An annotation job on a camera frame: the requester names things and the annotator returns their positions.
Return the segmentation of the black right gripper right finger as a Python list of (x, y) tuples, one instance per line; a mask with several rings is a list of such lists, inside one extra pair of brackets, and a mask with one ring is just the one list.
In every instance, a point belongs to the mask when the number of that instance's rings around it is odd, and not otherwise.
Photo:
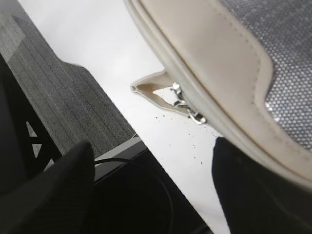
[(212, 177), (232, 234), (310, 234), (312, 194), (253, 161), (226, 138), (213, 149)]

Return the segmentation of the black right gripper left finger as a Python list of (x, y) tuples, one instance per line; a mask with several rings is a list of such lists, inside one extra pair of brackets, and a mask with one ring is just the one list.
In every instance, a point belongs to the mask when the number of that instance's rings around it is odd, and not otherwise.
[(94, 177), (93, 149), (84, 140), (49, 169), (0, 197), (0, 232), (79, 234)]

